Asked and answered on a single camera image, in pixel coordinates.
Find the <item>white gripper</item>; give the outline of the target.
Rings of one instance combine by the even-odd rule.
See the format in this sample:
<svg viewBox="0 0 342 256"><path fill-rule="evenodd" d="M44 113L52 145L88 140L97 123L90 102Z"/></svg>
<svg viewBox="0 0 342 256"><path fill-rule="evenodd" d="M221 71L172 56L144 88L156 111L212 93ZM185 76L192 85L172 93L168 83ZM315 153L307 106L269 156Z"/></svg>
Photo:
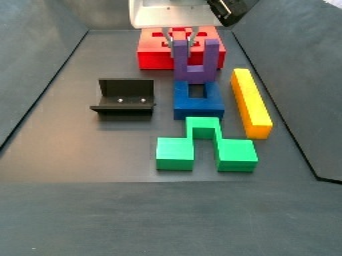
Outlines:
<svg viewBox="0 0 342 256"><path fill-rule="evenodd" d="M128 0L129 21L135 28L161 27L163 36L173 58L173 39L168 27L191 27L187 53L199 32L199 26L219 26L219 20L205 0Z"/></svg>

